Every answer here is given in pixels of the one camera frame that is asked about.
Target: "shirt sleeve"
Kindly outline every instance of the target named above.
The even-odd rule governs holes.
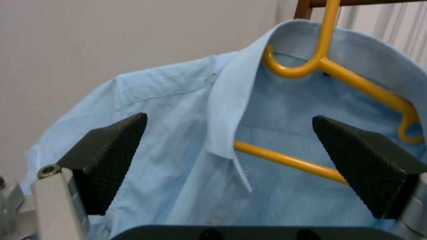
[[[20,184],[23,192],[31,194],[30,186],[37,171],[56,163],[88,131],[114,123],[118,106],[117,81],[114,79],[97,87],[51,125],[25,153],[28,171]]]

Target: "textured rubber pad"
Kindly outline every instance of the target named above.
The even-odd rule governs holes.
[[[400,216],[427,166],[382,134],[324,116],[312,124],[336,169],[375,218]]]
[[[89,131],[58,162],[71,169],[86,213],[104,215],[128,172],[147,125],[137,113]]]

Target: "shirt collar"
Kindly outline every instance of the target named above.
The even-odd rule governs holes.
[[[273,45],[276,53],[309,60],[316,50],[320,27],[306,20],[281,23],[242,49],[228,63],[207,100],[206,150],[223,158],[235,158],[236,129],[248,105],[267,43]],[[427,108],[422,107],[427,102],[426,72],[401,52],[371,36],[336,29],[328,56],[411,101],[421,124],[427,124]]]

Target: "clothing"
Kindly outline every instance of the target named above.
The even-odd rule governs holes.
[[[261,61],[269,42],[283,65],[302,65],[315,52],[319,31],[317,23],[285,22],[239,52],[119,75],[27,152],[24,188],[90,129],[144,112],[140,146],[100,218],[105,225],[97,226],[111,236],[147,224],[373,226],[350,187],[233,149],[239,140],[333,168],[311,126],[312,117],[324,115],[381,133],[426,161],[424,143],[399,139],[399,113],[321,71],[286,79]],[[427,74],[403,54],[337,29],[329,58],[411,101],[426,126]]]

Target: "plastic hanger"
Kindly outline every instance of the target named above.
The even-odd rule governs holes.
[[[329,75],[342,80],[348,85],[364,92],[368,96],[401,113],[402,120],[398,129],[399,137],[408,143],[421,143],[424,140],[422,135],[417,137],[410,137],[406,135],[406,130],[409,126],[414,123],[420,123],[417,111],[409,101],[374,83],[371,83],[367,79],[328,59],[328,51],[331,45],[339,7],[340,0],[327,1],[317,49],[314,56],[307,63],[298,67],[283,66],[275,59],[273,55],[273,47],[271,45],[267,45],[265,48],[262,55],[263,61],[272,72],[284,78],[301,78],[316,70],[325,71]],[[261,157],[275,163],[283,164],[348,185],[343,176],[333,168],[325,167],[241,141],[234,142],[234,149],[239,152]]]

